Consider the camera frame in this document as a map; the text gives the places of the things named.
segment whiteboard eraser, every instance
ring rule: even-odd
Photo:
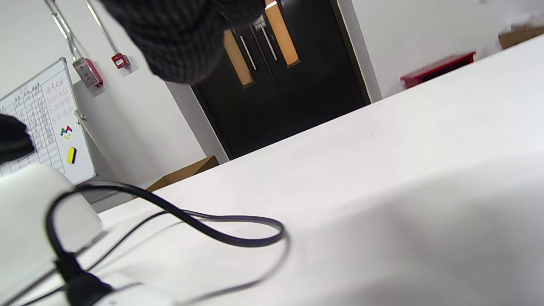
[[[76,161],[76,148],[69,148],[68,149],[68,159],[66,161],[68,161],[68,163],[71,163],[73,164],[75,161]]]

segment double door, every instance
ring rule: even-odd
[[[229,158],[370,104],[336,1],[267,0],[193,86]]]

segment dark sleeve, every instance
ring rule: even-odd
[[[102,0],[166,81],[193,84],[216,66],[224,30],[249,24],[264,0]]]
[[[0,114],[0,164],[34,152],[27,127],[15,117]]]

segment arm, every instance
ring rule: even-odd
[[[226,29],[249,24],[264,0],[102,0],[144,54],[151,71],[196,83],[214,68]]]

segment white table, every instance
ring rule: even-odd
[[[201,304],[542,304],[543,54],[544,38],[533,40],[158,191],[189,210],[276,218],[291,233],[271,280]],[[115,231],[83,261],[155,211],[136,199],[102,213]],[[174,223],[151,222],[98,275],[182,302],[258,278],[285,246],[233,248]]]

